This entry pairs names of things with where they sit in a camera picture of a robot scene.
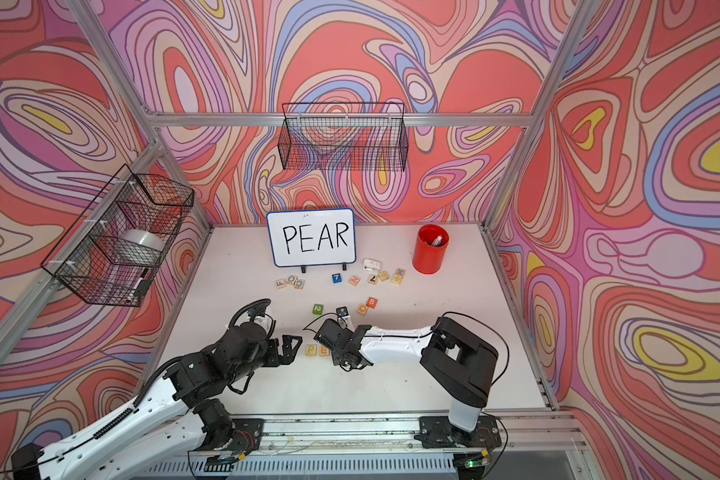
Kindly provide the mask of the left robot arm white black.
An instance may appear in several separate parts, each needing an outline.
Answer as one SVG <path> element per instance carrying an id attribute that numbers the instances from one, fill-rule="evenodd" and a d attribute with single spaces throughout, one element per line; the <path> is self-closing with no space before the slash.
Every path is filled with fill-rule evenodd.
<path id="1" fill-rule="evenodd" d="M 235 463 L 255 450 L 219 397 L 244 394 L 260 368 L 291 364 L 299 336 L 276 338 L 268 298 L 240 308 L 222 336 L 199 351 L 170 358 L 134 398 L 96 422 L 45 447 L 29 443 L 1 471 L 11 479 L 128 479 L 177 453 L 221 451 Z"/>

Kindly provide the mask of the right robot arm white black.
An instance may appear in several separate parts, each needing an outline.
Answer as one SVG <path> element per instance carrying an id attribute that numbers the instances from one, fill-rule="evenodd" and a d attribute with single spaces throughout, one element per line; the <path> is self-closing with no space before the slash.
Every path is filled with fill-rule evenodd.
<path id="1" fill-rule="evenodd" d="M 367 324 L 352 329 L 347 315 L 328 313 L 302 329 L 345 372 L 381 364 L 417 364 L 449 395 L 446 416 L 422 416 L 415 439 L 426 449 L 501 444 L 497 421 L 482 414 L 494 384 L 508 370 L 510 348 L 500 333 L 464 313 L 446 311 L 428 327 L 390 330 Z"/>

